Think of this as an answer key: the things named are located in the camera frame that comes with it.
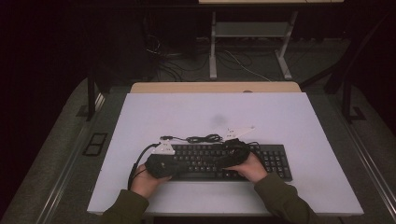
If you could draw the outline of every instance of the person's right hand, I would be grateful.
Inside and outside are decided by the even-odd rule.
[[[243,163],[231,167],[225,168],[225,170],[235,170],[238,174],[244,176],[253,184],[259,182],[259,180],[265,178],[268,173],[262,166],[259,158],[257,158],[253,153],[247,157],[247,160]]]

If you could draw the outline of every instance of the person's left hand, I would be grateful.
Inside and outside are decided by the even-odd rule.
[[[146,170],[145,164],[141,164],[137,167],[135,175],[136,176],[134,177],[130,191],[133,191],[145,197],[146,199],[148,199],[155,192],[158,186],[172,178],[172,176],[167,176],[160,179],[153,177]]]

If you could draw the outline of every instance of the dark background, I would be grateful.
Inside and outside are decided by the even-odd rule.
[[[292,37],[359,41],[390,11],[393,3],[354,0],[337,8],[304,9],[299,13]],[[156,10],[141,26],[147,14],[78,9],[73,2],[64,0],[0,4],[1,97],[5,102],[1,112],[4,143],[0,148],[1,217],[67,98],[87,74],[95,74],[100,91],[108,91],[111,85],[149,80],[155,72],[155,62],[145,51],[147,42],[142,34],[157,35],[168,46],[193,55],[195,37],[210,31],[210,11]],[[261,11],[253,11],[244,14],[225,10],[219,17],[276,20],[279,16],[266,13],[264,18]],[[394,133],[395,15],[392,8],[351,71],[355,85]]]

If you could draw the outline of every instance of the keyboard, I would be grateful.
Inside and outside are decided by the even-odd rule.
[[[268,173],[277,172],[284,181],[291,181],[291,170],[283,145],[249,145],[262,158]],[[180,164],[179,171],[171,181],[247,181],[236,171],[220,169],[208,159],[227,155],[221,144],[172,145],[173,160]]]

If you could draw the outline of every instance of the floor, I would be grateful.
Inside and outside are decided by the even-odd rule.
[[[207,45],[194,58],[183,58],[168,52],[161,60],[161,70],[151,81],[210,81]],[[281,81],[274,49],[281,42],[275,39],[220,40],[217,47],[218,81]],[[285,55],[293,80],[301,83],[333,65],[343,55],[347,40],[292,41]],[[362,216],[324,217],[326,223],[396,223],[392,216],[393,202],[375,181],[375,169],[362,162],[370,156],[383,177],[389,194],[396,190],[396,138],[364,95],[353,89],[352,106],[358,107],[364,120],[347,124],[340,115],[340,94],[323,91],[326,78],[305,88],[318,119],[339,160],[350,185],[364,211]],[[118,114],[130,86],[119,84],[110,93],[98,98],[97,112],[86,121],[87,83],[80,83],[64,106],[46,143],[37,156],[1,223],[97,223],[99,216],[86,212],[106,148],[117,123]],[[107,133],[98,157],[81,155],[93,133]],[[156,217],[155,223],[280,223],[271,217]]]

